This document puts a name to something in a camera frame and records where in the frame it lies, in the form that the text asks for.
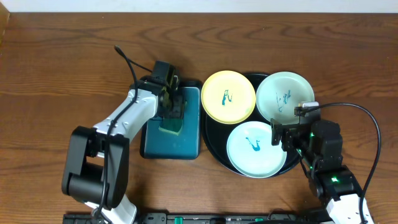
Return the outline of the green yellow sponge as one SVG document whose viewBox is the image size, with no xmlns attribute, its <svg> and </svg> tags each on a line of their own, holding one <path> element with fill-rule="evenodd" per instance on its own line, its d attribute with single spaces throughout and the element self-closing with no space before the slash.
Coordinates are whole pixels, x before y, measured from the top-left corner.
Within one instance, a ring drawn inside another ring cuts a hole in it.
<svg viewBox="0 0 398 224">
<path fill-rule="evenodd" d="M 159 130 L 165 133 L 179 135 L 182 131 L 183 120 L 175 118 L 164 118 L 159 125 Z"/>
</svg>

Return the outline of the light blue plate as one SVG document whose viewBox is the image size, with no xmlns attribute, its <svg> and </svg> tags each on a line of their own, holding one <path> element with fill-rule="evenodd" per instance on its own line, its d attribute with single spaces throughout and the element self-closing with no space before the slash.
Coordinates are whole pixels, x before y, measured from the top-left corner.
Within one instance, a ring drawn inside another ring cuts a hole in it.
<svg viewBox="0 0 398 224">
<path fill-rule="evenodd" d="M 228 137 L 226 152 L 235 169 L 247 177 L 268 178 L 281 170 L 287 158 L 282 144 L 271 144 L 269 124 L 248 121 L 235 127 Z"/>
</svg>

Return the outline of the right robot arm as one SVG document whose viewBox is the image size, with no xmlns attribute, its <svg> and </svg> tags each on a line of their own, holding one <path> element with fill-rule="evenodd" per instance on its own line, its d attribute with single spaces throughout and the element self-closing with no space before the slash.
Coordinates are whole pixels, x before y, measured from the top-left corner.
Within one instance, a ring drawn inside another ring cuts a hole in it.
<svg viewBox="0 0 398 224">
<path fill-rule="evenodd" d="M 340 126 L 318 120 L 306 124 L 281 124 L 271 120 L 271 144 L 296 152 L 314 196 L 334 223 L 373 223 L 364 193 L 354 174 L 343 165 Z"/>
</svg>

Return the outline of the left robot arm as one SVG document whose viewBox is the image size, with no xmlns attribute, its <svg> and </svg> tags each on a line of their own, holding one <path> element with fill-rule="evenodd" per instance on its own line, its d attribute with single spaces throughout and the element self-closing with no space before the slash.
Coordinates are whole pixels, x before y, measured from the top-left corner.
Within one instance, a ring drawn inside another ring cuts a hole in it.
<svg viewBox="0 0 398 224">
<path fill-rule="evenodd" d="M 150 75 L 134 80 L 126 99 L 106 119 L 73 130 L 62 192 L 91 207 L 97 222 L 134 222 L 137 208 L 126 196 L 129 146 L 148 120 L 183 118 L 179 85 L 178 70 L 158 60 Z"/>
</svg>

